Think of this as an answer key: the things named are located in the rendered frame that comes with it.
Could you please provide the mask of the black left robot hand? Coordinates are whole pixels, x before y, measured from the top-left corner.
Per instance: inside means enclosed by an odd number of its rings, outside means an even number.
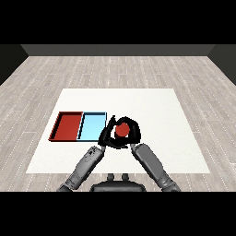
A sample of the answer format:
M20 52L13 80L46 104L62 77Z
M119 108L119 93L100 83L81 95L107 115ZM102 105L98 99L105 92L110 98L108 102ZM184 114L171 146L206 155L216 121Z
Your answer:
M107 126L104 127L100 133L98 144L101 147L110 147L114 148L114 139L111 138L111 132L115 126L115 116L113 116L110 121L108 122Z

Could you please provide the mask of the dark grey robot body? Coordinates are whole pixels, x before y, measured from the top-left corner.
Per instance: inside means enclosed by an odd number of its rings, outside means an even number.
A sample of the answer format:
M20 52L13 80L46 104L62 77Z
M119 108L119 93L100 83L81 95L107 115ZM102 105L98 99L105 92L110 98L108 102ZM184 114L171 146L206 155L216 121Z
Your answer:
M143 184L131 182L127 173L122 174L121 181L114 180L114 174L109 173L105 182L93 184L91 192L145 192Z

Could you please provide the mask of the red shallow open box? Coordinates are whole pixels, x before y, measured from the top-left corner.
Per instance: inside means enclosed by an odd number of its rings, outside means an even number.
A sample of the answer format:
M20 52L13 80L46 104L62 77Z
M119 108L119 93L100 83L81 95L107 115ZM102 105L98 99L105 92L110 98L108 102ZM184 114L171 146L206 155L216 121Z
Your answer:
M52 132L51 142L76 142L83 112L59 112Z

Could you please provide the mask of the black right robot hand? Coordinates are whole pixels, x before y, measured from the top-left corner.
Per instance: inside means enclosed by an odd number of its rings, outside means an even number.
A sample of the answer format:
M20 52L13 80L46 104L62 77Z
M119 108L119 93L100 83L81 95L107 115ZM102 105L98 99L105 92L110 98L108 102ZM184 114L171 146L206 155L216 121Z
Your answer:
M110 136L112 129L115 126L127 124L129 127L128 137L120 137L120 138L112 138ZM132 120L131 118L125 116L120 118L118 121L115 120L115 116L111 118L108 123L108 146L112 148L127 148L128 144L138 144L141 140L141 132L139 125L136 121Z

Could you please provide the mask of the light blue shallow open box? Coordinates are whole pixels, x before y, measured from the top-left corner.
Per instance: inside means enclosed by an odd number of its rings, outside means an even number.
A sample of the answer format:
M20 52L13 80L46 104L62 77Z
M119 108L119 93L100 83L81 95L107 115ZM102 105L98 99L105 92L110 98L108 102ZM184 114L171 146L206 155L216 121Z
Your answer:
M97 142L106 126L106 112L84 112L77 132L79 142Z

